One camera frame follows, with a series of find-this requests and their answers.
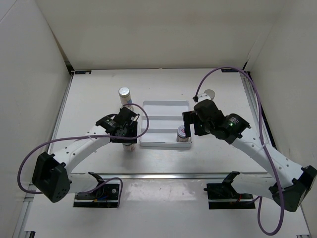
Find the short spice jar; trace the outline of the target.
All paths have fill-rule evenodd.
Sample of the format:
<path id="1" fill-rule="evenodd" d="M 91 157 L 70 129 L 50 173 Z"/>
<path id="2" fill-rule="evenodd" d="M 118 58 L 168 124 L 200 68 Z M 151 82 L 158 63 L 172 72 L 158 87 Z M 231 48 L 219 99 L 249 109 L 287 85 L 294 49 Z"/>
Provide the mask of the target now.
<path id="1" fill-rule="evenodd" d="M 190 140 L 191 140 L 191 137 L 186 137 L 184 125 L 179 126 L 177 129 L 176 141 L 177 142 L 189 142 Z"/>
<path id="2" fill-rule="evenodd" d="M 133 152 L 135 150 L 135 144 L 122 144 L 124 151 Z"/>

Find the tall white bottle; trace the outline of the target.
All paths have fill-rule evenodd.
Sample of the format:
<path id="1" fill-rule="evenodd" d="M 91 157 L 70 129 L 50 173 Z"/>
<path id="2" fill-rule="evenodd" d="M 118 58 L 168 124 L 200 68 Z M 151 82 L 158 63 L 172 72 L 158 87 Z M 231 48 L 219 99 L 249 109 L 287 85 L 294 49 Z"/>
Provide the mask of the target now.
<path id="1" fill-rule="evenodd" d="M 215 98 L 215 92 L 211 89 L 205 90 L 204 93 L 207 94 L 211 100 L 213 100 Z"/>
<path id="2" fill-rule="evenodd" d="M 131 105 L 132 104 L 132 98 L 131 98 L 131 94 L 130 94 L 129 88 L 128 87 L 119 88 L 118 94 L 119 94 L 119 97 L 120 97 L 121 104 L 123 106 L 127 107 L 127 108 L 132 109 L 133 108 L 133 106 Z"/>

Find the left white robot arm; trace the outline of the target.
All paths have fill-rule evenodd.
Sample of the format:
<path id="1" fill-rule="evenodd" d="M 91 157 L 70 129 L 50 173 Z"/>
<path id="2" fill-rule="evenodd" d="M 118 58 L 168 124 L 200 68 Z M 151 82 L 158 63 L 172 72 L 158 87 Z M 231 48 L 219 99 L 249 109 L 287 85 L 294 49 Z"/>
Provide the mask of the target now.
<path id="1" fill-rule="evenodd" d="M 94 199 L 102 197 L 103 179 L 94 172 L 73 174 L 84 159 L 109 143 L 137 143 L 139 115 L 127 107 L 119 113 L 98 120 L 85 135 L 65 148 L 40 154 L 36 161 L 32 183 L 51 202 L 62 200 L 68 193 L 88 194 Z"/>

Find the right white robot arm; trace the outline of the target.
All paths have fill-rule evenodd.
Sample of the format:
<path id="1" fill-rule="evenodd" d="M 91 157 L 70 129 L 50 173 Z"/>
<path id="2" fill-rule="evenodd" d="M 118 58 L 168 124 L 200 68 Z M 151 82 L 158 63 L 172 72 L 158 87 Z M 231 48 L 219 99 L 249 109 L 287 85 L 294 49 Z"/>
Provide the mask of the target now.
<path id="1" fill-rule="evenodd" d="M 302 167 L 269 144 L 264 144 L 250 124 L 237 114 L 225 116 L 212 100 L 198 102 L 192 111 L 183 112 L 185 136 L 191 137 L 190 126 L 197 136 L 213 135 L 242 151 L 272 177 L 261 178 L 231 172 L 221 183 L 228 198 L 254 194 L 272 199 L 283 210 L 295 212 L 317 177 L 313 166 Z"/>

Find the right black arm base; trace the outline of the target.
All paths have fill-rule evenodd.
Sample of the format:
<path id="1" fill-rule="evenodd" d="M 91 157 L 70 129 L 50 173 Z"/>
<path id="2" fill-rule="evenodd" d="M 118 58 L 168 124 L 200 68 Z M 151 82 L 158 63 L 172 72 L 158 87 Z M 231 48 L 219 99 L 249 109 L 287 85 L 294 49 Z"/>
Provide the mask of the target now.
<path id="1" fill-rule="evenodd" d="M 229 173 L 221 183 L 207 183 L 204 191 L 207 193 L 209 210 L 255 209 L 255 199 L 252 194 L 237 193 L 231 184 L 239 172 Z"/>

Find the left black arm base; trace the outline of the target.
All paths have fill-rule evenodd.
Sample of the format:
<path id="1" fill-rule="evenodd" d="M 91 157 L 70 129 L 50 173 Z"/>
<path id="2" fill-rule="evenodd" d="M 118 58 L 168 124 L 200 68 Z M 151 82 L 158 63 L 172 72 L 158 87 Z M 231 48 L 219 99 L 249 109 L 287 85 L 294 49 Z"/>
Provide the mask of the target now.
<path id="1" fill-rule="evenodd" d="M 75 194 L 74 208 L 119 208 L 123 190 L 120 178 L 106 180 L 100 188 L 90 193 Z"/>

